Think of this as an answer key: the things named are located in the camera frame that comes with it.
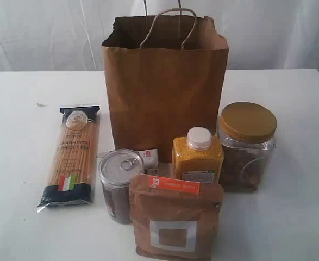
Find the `yellow grain bottle white cap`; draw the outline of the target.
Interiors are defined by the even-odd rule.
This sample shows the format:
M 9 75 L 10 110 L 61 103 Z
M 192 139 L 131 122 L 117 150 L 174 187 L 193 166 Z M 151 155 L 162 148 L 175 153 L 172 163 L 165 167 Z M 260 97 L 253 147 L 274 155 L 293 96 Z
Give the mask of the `yellow grain bottle white cap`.
M 223 159 L 219 138 L 206 128 L 193 127 L 186 136 L 173 140 L 172 178 L 217 183 Z

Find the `clear jar with gold lid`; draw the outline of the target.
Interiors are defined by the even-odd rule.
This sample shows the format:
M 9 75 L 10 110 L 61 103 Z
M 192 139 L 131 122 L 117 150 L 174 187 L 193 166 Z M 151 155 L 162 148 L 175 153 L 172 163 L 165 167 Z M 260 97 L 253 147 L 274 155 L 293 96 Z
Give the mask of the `clear jar with gold lid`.
M 275 115 L 251 102 L 223 108 L 218 130 L 224 151 L 219 183 L 226 192 L 255 192 L 276 147 Z

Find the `brown paper bag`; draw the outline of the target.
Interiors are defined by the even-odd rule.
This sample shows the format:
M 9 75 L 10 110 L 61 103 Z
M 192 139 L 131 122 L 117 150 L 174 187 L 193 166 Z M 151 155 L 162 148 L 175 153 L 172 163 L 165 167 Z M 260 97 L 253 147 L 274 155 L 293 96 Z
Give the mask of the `brown paper bag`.
M 116 149 L 155 148 L 169 162 L 192 127 L 216 132 L 229 46 L 211 17 L 188 8 L 117 17 L 102 52 Z

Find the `pull-tab can with dark contents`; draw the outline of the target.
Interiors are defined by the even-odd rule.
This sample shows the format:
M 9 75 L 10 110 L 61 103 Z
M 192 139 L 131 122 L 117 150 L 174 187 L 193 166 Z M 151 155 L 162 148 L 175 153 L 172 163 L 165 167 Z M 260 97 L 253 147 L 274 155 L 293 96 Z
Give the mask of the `pull-tab can with dark contents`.
M 142 158 L 129 149 L 110 151 L 101 159 L 98 170 L 109 215 L 117 223 L 131 223 L 130 180 L 144 172 Z

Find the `brown kraft stand-up pouch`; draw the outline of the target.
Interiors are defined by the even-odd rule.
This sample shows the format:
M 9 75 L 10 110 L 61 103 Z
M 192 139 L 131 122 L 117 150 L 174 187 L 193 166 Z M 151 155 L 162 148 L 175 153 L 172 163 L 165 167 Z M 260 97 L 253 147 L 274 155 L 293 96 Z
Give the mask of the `brown kraft stand-up pouch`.
M 211 260 L 223 194 L 218 183 L 135 175 L 129 198 L 136 253 L 162 260 Z

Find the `spaghetti pasta package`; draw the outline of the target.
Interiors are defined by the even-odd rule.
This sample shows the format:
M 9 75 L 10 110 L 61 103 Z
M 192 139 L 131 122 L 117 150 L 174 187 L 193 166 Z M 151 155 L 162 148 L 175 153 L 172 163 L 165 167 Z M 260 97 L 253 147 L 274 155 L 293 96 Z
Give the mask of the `spaghetti pasta package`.
M 46 208 L 93 203 L 99 110 L 98 105 L 60 108 L 59 139 L 38 213 Z

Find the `white backdrop curtain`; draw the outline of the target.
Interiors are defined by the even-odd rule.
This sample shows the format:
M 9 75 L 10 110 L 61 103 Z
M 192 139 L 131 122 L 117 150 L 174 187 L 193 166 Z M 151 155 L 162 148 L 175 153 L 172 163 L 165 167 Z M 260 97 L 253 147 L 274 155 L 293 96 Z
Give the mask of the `white backdrop curtain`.
M 0 71 L 101 71 L 116 17 L 178 6 L 214 19 L 230 70 L 319 71 L 319 1 L 0 1 Z

